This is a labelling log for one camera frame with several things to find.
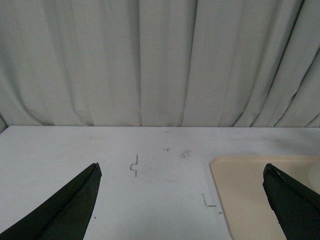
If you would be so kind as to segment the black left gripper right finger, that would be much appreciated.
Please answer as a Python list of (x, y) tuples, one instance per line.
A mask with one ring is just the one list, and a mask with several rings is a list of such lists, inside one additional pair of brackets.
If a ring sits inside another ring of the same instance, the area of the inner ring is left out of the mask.
[(320, 238), (320, 195), (268, 163), (263, 170), (264, 192), (288, 240)]

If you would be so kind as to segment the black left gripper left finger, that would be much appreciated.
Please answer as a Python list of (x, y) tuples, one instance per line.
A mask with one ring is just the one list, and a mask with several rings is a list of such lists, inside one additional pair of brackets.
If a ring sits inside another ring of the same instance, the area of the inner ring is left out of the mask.
[(102, 172), (93, 163), (31, 213), (0, 234), (2, 240), (82, 240), (98, 196)]

